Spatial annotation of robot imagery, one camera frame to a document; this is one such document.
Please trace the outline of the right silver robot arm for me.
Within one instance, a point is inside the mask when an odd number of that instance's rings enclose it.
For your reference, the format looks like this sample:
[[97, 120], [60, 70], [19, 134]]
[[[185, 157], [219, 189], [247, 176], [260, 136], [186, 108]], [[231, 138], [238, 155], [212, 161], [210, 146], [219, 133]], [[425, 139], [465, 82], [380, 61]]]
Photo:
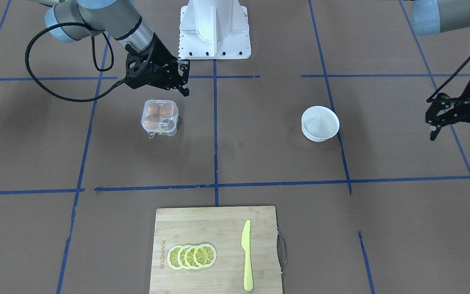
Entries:
[[29, 62], [34, 43], [47, 33], [62, 42], [109, 34], [126, 50], [125, 77], [105, 91], [104, 96], [121, 85], [131, 89], [148, 85], [165, 91], [174, 89], [185, 97], [190, 95], [190, 61], [172, 55], [132, 0], [60, 0], [52, 2], [44, 21], [46, 28], [27, 45], [24, 62], [32, 80], [52, 96], [70, 101], [43, 85]]

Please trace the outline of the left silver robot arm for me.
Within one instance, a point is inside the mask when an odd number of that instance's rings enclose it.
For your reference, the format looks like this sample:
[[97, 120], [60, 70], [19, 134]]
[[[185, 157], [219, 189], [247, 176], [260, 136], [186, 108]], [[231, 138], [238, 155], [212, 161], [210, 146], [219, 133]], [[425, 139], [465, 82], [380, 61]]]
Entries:
[[[415, 33], [420, 36], [468, 28], [470, 0], [416, 0], [412, 7], [412, 24]], [[434, 141], [441, 129], [447, 125], [470, 123], [470, 80], [457, 98], [441, 91], [469, 61], [470, 56], [426, 100], [430, 106], [425, 113], [425, 121], [431, 128], [431, 141]]]

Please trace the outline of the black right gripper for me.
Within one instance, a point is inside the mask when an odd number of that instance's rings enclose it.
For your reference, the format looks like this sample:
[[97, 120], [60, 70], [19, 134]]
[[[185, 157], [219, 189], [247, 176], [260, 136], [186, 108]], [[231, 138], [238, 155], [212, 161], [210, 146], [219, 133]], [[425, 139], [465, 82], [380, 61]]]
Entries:
[[190, 76], [190, 60], [174, 57], [157, 35], [153, 36], [150, 45], [142, 52], [141, 73], [138, 86], [155, 86], [160, 89], [176, 90], [184, 97], [190, 95], [186, 83]]

